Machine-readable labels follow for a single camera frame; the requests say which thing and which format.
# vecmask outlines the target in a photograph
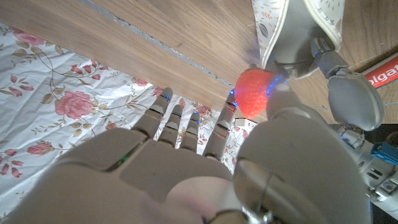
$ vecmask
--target colgate box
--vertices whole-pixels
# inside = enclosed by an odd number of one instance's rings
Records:
[[[374,88],[379,88],[398,78],[398,52],[362,73]]]

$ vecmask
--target strawberry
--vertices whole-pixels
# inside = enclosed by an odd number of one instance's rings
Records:
[[[267,89],[272,73],[260,69],[244,71],[235,85],[235,100],[247,119],[252,119],[267,106]]]

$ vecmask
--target robot finger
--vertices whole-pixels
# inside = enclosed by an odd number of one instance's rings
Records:
[[[216,127],[209,137],[203,156],[212,157],[218,161],[221,160],[237,109],[234,90],[231,90],[218,117]]]
[[[182,139],[180,149],[187,149],[194,153],[197,153],[198,144],[198,131],[199,131],[199,120],[200,116],[198,112],[193,112],[188,122],[187,131]]]
[[[175,142],[177,141],[178,127],[180,126],[182,114],[182,107],[176,105],[167,121],[162,133],[160,134],[158,141],[166,142],[172,147],[175,147]]]
[[[148,138],[153,138],[172,97],[173,90],[169,87],[164,89],[152,106],[132,127],[132,130],[140,131]]]

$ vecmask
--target pink rose print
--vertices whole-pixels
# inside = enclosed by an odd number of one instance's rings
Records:
[[[100,80],[101,79],[101,75],[100,74],[96,74],[92,76],[93,79],[95,80]]]
[[[7,156],[15,156],[15,154],[17,154],[17,149],[7,149],[4,153],[6,153]]]
[[[8,89],[10,89],[12,91],[13,94],[15,94],[16,97],[18,96],[22,96],[22,92],[13,88],[13,87],[9,87]]]
[[[12,169],[11,169],[11,174],[14,176],[14,177],[17,177],[17,178],[19,178],[22,174],[18,171],[18,169],[17,168],[15,168],[15,167],[13,167]]]
[[[14,164],[15,166],[22,166],[23,162],[21,161],[11,161],[12,164]]]
[[[8,164],[5,164],[2,168],[1,168],[1,175],[6,175],[8,173],[8,167],[10,167]]]
[[[249,133],[248,131],[246,131],[245,129],[243,130],[243,139],[246,140],[249,137]]]
[[[55,112],[58,115],[66,114],[69,118],[80,119],[90,114],[91,104],[90,96],[82,91],[66,91],[65,96],[61,97],[61,102],[55,106]]]
[[[85,71],[87,73],[91,73],[91,67],[89,65],[85,65],[85,66],[83,66],[83,68],[85,69]]]
[[[185,100],[184,100],[184,98],[181,98],[181,99],[178,101],[178,103],[179,103],[179,105],[182,107],[182,109],[184,109],[184,107],[185,107]]]
[[[28,44],[32,44],[32,46],[38,46],[38,45],[42,45],[44,44],[44,40],[37,38],[33,35],[27,34],[21,30],[18,29],[14,29],[14,31],[12,32],[12,34],[14,34],[14,36],[20,40],[23,41],[25,43]]]
[[[199,134],[199,143],[201,146],[204,144],[204,142],[207,141],[207,139],[205,138],[204,134]]]
[[[16,83],[17,82],[17,77],[15,75],[11,75],[11,82]]]
[[[148,85],[147,82],[145,82],[145,81],[143,81],[141,79],[138,79],[138,78],[136,79],[136,83],[137,83],[138,86],[146,86],[146,85]]]
[[[112,123],[110,121],[108,121],[108,125],[106,125],[105,129],[110,130],[110,129],[114,129],[117,128],[118,126],[115,123]]]
[[[200,115],[206,115],[207,111],[210,111],[211,108],[208,106],[203,106],[203,105],[198,105],[197,106],[197,111]]]
[[[19,88],[21,88],[23,90],[27,90],[27,91],[32,91],[35,89],[32,86],[24,86],[24,85],[19,86]]]
[[[93,60],[93,59],[91,59],[91,66],[93,66],[93,67],[97,67],[97,63]]]
[[[50,142],[41,141],[38,142],[35,146],[29,146],[27,148],[27,152],[32,155],[40,155],[43,156],[44,154],[53,151],[54,148],[52,147]]]
[[[82,74],[83,72],[80,70],[80,68],[77,67],[77,65],[72,65],[72,68],[70,69],[73,72]]]
[[[162,88],[156,87],[154,90],[154,96],[158,97],[163,92]]]

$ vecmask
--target floral tablecloth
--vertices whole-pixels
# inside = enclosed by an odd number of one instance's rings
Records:
[[[58,156],[107,129],[131,128],[161,91],[0,24],[0,221]],[[183,107],[177,147],[190,115],[198,111],[201,154],[220,112],[174,95],[155,138],[176,104]],[[230,134],[222,162],[231,171],[247,136],[237,127]]]

